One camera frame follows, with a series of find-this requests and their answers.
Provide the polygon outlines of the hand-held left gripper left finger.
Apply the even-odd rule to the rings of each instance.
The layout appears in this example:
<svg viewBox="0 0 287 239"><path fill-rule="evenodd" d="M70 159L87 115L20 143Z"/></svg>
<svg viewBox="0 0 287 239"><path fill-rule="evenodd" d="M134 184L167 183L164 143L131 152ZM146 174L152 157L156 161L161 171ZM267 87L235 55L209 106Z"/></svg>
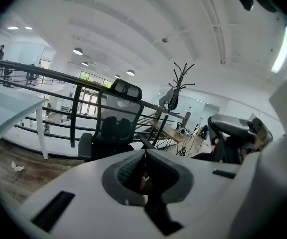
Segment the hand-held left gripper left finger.
<svg viewBox="0 0 287 239"><path fill-rule="evenodd" d="M145 173L145 151L135 151L128 158L109 166L103 173L102 185L118 203L144 206L140 185Z"/></svg>

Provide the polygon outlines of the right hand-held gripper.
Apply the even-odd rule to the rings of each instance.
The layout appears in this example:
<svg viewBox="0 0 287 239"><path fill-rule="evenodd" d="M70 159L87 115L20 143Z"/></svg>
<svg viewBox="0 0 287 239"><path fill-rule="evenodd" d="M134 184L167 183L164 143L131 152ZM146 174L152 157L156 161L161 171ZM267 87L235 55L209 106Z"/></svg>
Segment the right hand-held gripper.
<svg viewBox="0 0 287 239"><path fill-rule="evenodd" d="M261 151L273 136L254 114L249 119L216 114L208 119L212 161L242 164L246 156Z"/></svg>

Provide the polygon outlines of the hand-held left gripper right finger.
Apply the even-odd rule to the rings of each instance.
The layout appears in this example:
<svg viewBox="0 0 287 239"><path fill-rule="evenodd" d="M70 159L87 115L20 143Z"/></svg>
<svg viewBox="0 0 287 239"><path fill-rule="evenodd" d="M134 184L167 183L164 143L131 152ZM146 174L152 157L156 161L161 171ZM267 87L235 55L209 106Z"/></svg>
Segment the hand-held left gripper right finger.
<svg viewBox="0 0 287 239"><path fill-rule="evenodd" d="M192 172L153 149L147 149L145 155L146 172L154 189L161 196L163 203L183 201L194 185Z"/></svg>

